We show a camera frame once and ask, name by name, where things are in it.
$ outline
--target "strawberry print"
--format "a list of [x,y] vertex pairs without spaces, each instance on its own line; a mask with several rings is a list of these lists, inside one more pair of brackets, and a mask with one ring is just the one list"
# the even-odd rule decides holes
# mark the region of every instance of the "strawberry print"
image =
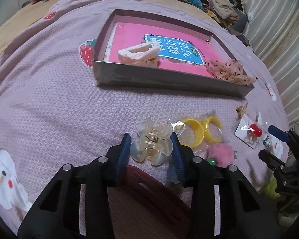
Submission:
[[52,19],[52,18],[54,17],[55,13],[56,13],[56,12],[52,12],[52,13],[50,13],[49,15],[45,16],[43,19],[45,19],[45,20],[50,20],[50,19]]
[[87,40],[84,44],[80,46],[80,56],[84,64],[91,67],[93,61],[93,47],[96,43],[96,39]]

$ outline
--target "dotted fabric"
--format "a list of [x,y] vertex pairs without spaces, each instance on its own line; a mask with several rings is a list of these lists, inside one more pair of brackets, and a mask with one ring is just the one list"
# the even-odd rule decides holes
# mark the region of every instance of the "dotted fabric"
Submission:
[[[266,66],[221,27],[182,11],[139,0],[61,0],[48,13],[56,12],[54,17],[41,19],[27,28],[0,56],[0,149],[11,154],[29,200],[35,201],[63,164],[90,163],[106,154],[110,146],[119,144],[125,132],[135,139],[138,123],[147,117],[152,117],[155,123],[165,123],[168,119],[197,117],[213,110],[238,152],[235,164],[256,189],[267,184],[272,173],[258,159],[262,148],[253,150],[234,136],[238,125],[235,109],[246,100],[154,88],[96,87],[92,68],[82,62],[79,47],[97,38],[117,8],[165,15],[216,33],[241,60],[247,74],[259,78],[254,90],[246,96],[249,115],[254,118],[261,112],[268,124],[282,130],[289,128],[280,98],[273,102],[265,88],[268,82],[278,94]],[[283,160],[287,152],[285,145]],[[169,162],[154,167],[148,161],[137,164],[131,159],[129,164],[165,183]],[[178,194],[190,205],[191,189]],[[110,198],[113,205],[115,193]],[[131,216],[133,211],[138,209],[126,213]],[[15,233],[25,214],[15,207],[7,211],[0,206],[0,215]],[[122,225],[115,227],[126,229]],[[118,238],[132,238],[126,232],[121,234]]]

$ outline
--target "beige bedsheet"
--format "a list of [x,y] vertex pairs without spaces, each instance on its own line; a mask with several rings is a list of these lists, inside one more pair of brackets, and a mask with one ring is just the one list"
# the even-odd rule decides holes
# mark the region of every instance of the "beige bedsheet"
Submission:
[[[0,54],[5,47],[14,39],[21,31],[35,23],[37,20],[45,16],[49,8],[59,0],[41,1],[34,5],[27,5],[13,15],[7,22],[0,27]],[[208,20],[216,24],[207,14],[199,8],[180,2],[177,0],[143,0],[151,3],[158,3],[169,8],[174,8],[198,19]]]

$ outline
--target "silver screw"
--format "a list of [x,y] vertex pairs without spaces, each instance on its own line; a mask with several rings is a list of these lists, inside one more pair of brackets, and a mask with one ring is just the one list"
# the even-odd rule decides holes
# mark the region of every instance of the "silver screw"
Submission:
[[199,156],[194,156],[193,157],[193,162],[199,164],[199,163],[202,162],[202,159]]
[[63,171],[69,171],[69,170],[71,170],[71,168],[72,168],[71,164],[65,164],[62,167]]
[[107,158],[106,156],[100,156],[100,157],[98,158],[98,161],[99,161],[100,163],[106,163],[107,160],[108,160],[108,158]]
[[231,172],[236,172],[236,171],[237,171],[237,166],[231,164],[231,165],[228,166],[228,169],[229,169]]

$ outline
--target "curtain fold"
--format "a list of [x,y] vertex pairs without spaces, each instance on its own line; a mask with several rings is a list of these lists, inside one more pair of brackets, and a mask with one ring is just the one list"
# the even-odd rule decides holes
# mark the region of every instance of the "curtain fold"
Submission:
[[289,125],[299,134],[299,0],[248,0],[244,35],[276,83]]

